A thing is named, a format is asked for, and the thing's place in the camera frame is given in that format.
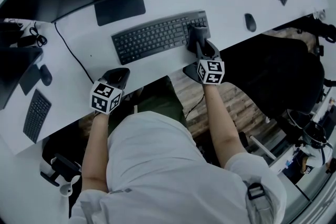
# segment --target wooden floor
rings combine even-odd
[[[309,50],[312,50],[315,45],[313,35],[309,33],[298,34],[296,29],[271,30],[265,34],[303,40]],[[202,98],[202,86],[188,78],[181,70],[169,75],[169,77],[183,105],[184,113],[187,115],[188,111]],[[261,142],[264,142],[279,131],[275,121],[266,124],[265,115],[242,90],[228,82],[221,84],[218,89],[239,132],[245,132],[248,137],[250,135],[256,136]],[[208,130],[205,100],[189,114],[187,126],[194,138]]]

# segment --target white shirt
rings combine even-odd
[[[259,156],[208,164],[181,123],[154,112],[128,116],[108,144],[110,193],[83,191],[70,224],[249,223],[243,179],[254,176],[278,198],[276,223],[283,219],[285,188]]]
[[[310,145],[300,146],[300,149],[308,155],[307,165],[311,167],[322,167],[325,163],[330,161],[332,158],[332,148],[329,146],[325,146],[318,150],[317,148],[313,148]]]

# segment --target black mouse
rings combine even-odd
[[[41,81],[45,86],[49,86],[52,82],[52,75],[46,65],[40,68]]]
[[[246,27],[249,31],[254,32],[257,30],[257,24],[253,16],[250,13],[245,14]]]

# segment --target chair backrest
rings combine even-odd
[[[258,35],[222,50],[223,82],[244,91],[269,118],[285,109],[311,112],[324,81],[324,69],[307,45],[296,39]]]

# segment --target strap buckle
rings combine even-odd
[[[247,188],[247,195],[249,200],[254,200],[262,196],[265,196],[266,193],[262,184],[253,183]]]

